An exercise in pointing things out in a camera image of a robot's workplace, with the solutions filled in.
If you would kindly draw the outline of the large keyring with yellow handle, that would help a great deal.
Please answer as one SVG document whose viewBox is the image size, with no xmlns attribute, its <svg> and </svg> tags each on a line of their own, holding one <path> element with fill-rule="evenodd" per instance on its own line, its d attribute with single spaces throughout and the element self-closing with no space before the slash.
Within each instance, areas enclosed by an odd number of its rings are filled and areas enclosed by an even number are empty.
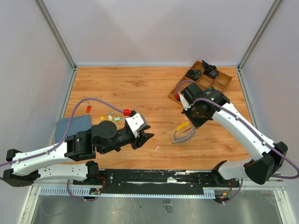
<svg viewBox="0 0 299 224">
<path fill-rule="evenodd" d="M 196 130 L 190 121 L 184 122 L 175 129 L 171 142 L 173 144 L 186 143 L 195 136 Z"/>
</svg>

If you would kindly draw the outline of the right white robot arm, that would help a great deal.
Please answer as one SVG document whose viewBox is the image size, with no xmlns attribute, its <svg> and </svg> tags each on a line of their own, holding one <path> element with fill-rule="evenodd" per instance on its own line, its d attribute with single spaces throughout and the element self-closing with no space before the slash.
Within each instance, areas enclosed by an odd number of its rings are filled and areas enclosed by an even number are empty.
<svg viewBox="0 0 299 224">
<path fill-rule="evenodd" d="M 275 143 L 248 122 L 219 90 L 201 90 L 191 83 L 175 95 L 183 105 L 182 113 L 195 128 L 213 120 L 228 130 L 246 149 L 250 158 L 221 161 L 212 169 L 212 182 L 221 187 L 228 180 L 249 178 L 263 185 L 283 165 L 288 151 L 284 142 Z"/>
</svg>

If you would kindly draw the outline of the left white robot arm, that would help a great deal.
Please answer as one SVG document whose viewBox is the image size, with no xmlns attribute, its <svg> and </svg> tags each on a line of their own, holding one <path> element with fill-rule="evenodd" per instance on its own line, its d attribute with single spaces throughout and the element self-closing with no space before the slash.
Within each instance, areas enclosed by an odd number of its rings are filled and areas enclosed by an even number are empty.
<svg viewBox="0 0 299 224">
<path fill-rule="evenodd" d="M 47 180 L 73 180 L 74 184 L 99 185 L 105 182 L 100 174 L 96 153 L 119 152 L 121 147 L 133 149 L 143 146 L 152 133 L 146 122 L 133 122 L 117 129 L 115 123 L 102 121 L 87 131 L 67 137 L 62 143 L 23 153 L 16 149 L 7 152 L 6 164 L 10 169 L 3 172 L 1 180 L 12 187 L 25 187 Z"/>
</svg>

